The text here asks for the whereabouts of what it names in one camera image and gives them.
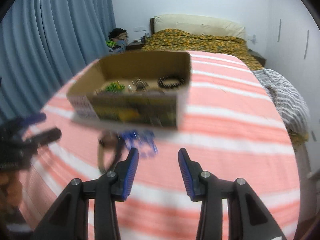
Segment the left hand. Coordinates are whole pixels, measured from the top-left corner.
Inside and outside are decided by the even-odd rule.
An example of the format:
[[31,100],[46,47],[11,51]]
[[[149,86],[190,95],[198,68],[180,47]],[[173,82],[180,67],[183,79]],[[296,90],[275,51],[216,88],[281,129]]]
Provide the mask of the left hand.
[[22,184],[20,182],[20,172],[1,172],[1,186],[5,186],[7,194],[7,204],[18,207],[22,201]]

